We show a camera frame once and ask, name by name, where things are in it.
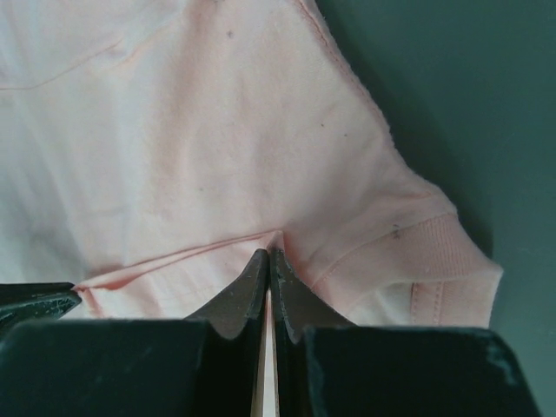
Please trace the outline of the salmon pink t-shirt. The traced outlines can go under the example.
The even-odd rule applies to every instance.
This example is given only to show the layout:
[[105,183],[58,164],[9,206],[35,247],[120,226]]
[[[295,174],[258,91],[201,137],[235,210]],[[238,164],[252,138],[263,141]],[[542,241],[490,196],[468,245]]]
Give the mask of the salmon pink t-shirt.
[[314,2],[2,2],[1,285],[72,283],[71,320],[179,320],[263,249],[279,415],[274,248],[358,326],[488,330],[500,267]]

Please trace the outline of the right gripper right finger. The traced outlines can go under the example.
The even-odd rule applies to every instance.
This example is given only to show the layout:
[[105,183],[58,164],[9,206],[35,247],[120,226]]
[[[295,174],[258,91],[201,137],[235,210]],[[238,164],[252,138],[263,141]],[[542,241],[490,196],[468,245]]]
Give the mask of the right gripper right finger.
[[481,328],[363,327],[269,255],[281,416],[536,416],[510,347]]

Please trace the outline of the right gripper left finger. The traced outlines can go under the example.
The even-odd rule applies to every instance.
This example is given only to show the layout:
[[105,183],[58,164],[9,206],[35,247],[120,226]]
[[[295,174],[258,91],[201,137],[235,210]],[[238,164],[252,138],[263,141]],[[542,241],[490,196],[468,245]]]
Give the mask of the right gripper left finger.
[[259,416],[268,253],[179,320],[1,323],[4,416]]

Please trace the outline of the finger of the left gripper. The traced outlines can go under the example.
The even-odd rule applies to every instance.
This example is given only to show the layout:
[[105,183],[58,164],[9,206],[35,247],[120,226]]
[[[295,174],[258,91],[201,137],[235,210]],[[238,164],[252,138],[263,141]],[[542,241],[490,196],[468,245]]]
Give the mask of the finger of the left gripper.
[[58,318],[82,302],[69,282],[1,285],[1,323]]

